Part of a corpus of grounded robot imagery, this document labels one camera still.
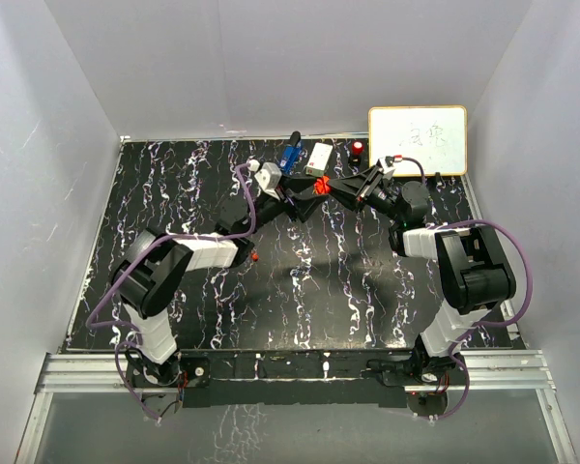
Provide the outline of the orange earbud case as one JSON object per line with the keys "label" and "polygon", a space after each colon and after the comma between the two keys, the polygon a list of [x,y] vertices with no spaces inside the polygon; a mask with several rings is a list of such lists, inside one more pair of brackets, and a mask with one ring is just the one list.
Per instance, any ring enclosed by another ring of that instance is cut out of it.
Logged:
{"label": "orange earbud case", "polygon": [[331,192],[329,180],[330,178],[328,176],[318,178],[314,183],[314,192],[318,195],[328,195]]}

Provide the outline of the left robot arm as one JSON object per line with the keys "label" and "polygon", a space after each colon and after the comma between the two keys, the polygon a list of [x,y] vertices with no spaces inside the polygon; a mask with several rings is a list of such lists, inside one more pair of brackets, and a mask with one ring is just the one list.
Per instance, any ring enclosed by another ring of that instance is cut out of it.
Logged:
{"label": "left robot arm", "polygon": [[330,192],[326,176],[283,175],[274,189],[277,197],[261,192],[250,213],[247,200],[239,195],[221,203],[214,232],[205,240],[170,238],[147,228],[115,268],[113,281],[125,280],[117,293],[137,327],[136,342],[126,350],[133,370],[159,386],[174,383],[180,374],[179,349],[172,334],[168,307],[174,300],[184,274],[201,269],[235,268],[254,258],[254,243],[245,236],[280,215],[305,222]]}

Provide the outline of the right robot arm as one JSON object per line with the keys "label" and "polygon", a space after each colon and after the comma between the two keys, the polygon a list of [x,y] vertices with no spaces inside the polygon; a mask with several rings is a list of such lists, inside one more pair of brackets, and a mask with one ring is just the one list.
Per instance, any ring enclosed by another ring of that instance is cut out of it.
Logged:
{"label": "right robot arm", "polygon": [[371,362],[368,368],[381,377],[402,375],[425,384],[441,380],[459,365],[458,347],[467,332],[515,294],[515,277],[495,229],[486,224],[427,227],[426,180],[393,188],[389,170],[381,165],[329,180],[325,191],[353,212],[369,207],[389,218],[389,244],[397,255],[437,264],[444,299],[410,357]]}

